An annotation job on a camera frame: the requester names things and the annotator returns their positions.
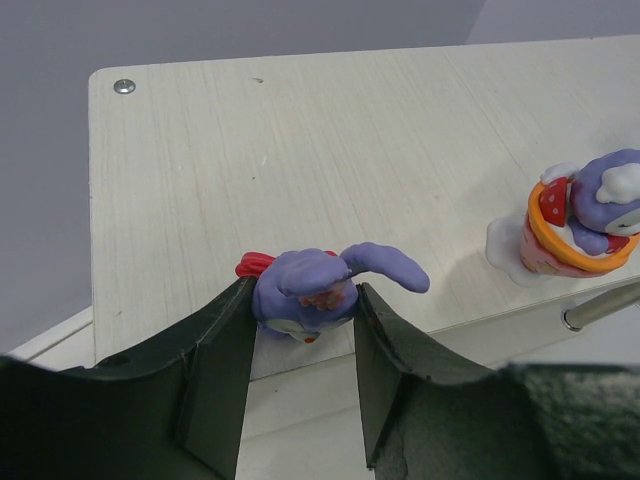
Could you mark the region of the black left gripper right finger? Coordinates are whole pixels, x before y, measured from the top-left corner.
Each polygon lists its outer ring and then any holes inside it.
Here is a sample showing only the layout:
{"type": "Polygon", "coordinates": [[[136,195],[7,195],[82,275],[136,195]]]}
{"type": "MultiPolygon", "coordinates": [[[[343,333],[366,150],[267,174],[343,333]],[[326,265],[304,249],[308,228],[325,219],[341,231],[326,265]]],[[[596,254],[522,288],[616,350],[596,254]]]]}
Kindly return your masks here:
{"type": "Polygon", "coordinates": [[[635,479],[635,365],[493,370],[358,288],[355,357],[366,465],[379,479],[635,479]]]}

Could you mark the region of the small purple bunny toy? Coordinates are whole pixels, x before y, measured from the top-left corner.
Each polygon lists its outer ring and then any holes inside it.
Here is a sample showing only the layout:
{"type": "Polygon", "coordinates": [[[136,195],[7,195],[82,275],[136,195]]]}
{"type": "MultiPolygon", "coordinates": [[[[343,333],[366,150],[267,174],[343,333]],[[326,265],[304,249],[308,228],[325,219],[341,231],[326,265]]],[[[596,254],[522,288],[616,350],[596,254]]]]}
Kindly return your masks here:
{"type": "Polygon", "coordinates": [[[354,278],[359,274],[382,275],[413,293],[430,287],[417,262],[395,247],[372,242],[339,254],[316,248],[279,256],[248,252],[235,273],[256,279],[251,308],[258,327],[304,344],[354,318],[359,296],[354,278]]]}

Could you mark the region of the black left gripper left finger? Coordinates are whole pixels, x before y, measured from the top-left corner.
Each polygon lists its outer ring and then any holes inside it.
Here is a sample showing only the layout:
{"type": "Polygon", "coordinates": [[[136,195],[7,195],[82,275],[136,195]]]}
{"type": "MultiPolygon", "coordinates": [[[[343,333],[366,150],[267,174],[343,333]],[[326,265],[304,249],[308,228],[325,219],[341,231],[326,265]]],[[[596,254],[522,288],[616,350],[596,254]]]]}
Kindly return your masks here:
{"type": "Polygon", "coordinates": [[[91,368],[1,360],[5,479],[231,479],[250,380],[254,280],[91,368]]]}

